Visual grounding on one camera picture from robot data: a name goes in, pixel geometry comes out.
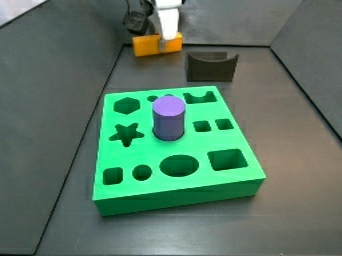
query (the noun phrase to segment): gray wall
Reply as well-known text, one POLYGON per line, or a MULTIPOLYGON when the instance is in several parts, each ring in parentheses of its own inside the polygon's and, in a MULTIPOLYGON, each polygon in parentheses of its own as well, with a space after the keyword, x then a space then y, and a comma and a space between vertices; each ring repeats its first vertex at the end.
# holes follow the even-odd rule
POLYGON ((48 1, 0 30, 0 253, 35 252, 120 52, 103 2, 48 1))
POLYGON ((342 137, 342 1, 304 0, 271 49, 342 137))
MULTIPOLYGON (((179 30, 186 44, 270 46, 302 0, 187 0, 179 8, 179 30)), ((131 0, 132 10, 139 9, 131 0)), ((117 1, 113 19, 121 22, 125 3, 117 1)), ((131 35, 117 27, 120 37, 131 35)))

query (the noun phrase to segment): hexagon-shaped hole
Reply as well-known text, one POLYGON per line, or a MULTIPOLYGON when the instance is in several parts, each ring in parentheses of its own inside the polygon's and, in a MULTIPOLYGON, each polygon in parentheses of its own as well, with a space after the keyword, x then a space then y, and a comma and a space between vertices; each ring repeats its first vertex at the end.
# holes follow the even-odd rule
POLYGON ((131 114, 140 109, 140 101, 125 97, 113 103, 113 111, 124 115, 131 114))

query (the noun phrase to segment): purple cylinder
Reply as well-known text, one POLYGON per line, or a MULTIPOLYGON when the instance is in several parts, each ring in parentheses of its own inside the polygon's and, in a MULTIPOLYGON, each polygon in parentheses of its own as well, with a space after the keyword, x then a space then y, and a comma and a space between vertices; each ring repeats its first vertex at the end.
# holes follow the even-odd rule
POLYGON ((186 103, 175 96, 164 96, 153 102, 153 134, 164 141, 178 140, 184 134, 186 103))

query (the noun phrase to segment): star-shaped hole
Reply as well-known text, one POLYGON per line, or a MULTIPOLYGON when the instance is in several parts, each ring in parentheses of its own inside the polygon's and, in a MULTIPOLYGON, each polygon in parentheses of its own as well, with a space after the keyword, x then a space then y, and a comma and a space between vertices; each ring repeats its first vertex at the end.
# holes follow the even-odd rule
POLYGON ((144 137, 144 134, 136 131, 137 123, 128 126, 115 125, 116 133, 109 137, 109 141, 120 140, 124 147, 129 147, 132 140, 144 137))

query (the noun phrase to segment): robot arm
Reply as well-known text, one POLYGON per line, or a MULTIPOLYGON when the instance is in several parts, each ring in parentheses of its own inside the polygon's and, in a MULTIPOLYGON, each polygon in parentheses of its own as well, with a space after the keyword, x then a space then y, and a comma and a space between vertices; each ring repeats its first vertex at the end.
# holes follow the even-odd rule
POLYGON ((153 14, 149 17, 155 30, 163 41, 175 39, 178 32, 179 11, 182 0, 147 0, 153 6, 153 14))

